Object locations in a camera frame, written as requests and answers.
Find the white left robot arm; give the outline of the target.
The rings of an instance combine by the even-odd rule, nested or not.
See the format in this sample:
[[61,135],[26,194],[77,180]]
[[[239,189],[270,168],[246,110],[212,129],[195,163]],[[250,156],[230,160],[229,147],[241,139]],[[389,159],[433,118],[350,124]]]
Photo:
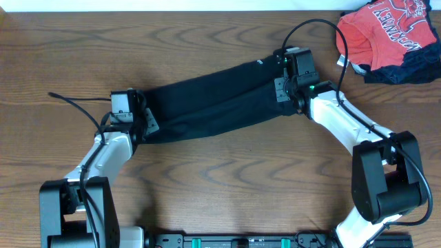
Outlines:
[[154,247],[139,226],[119,224],[111,185],[146,135],[158,130],[140,90],[112,92],[112,109],[97,128],[94,144],[64,178],[39,190],[42,247]]

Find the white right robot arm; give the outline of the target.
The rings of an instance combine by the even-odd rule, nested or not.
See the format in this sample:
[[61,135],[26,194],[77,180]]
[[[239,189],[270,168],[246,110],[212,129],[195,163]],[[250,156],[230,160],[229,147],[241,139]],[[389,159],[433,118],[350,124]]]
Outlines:
[[278,101],[292,101],[308,119],[331,132],[349,151],[354,207],[333,230],[327,247],[372,247],[400,218],[421,205],[427,212],[411,225],[425,223],[433,196],[424,176],[418,142],[410,132],[395,133],[354,107],[330,81],[283,76],[274,81]]

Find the black t-shirt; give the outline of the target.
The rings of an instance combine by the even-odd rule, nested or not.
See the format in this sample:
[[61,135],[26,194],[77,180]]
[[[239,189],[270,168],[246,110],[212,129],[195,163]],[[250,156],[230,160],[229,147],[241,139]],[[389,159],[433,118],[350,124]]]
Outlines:
[[282,52],[213,74],[145,91],[159,129],[143,137],[147,144],[205,138],[291,116],[297,110],[276,96],[283,73]]

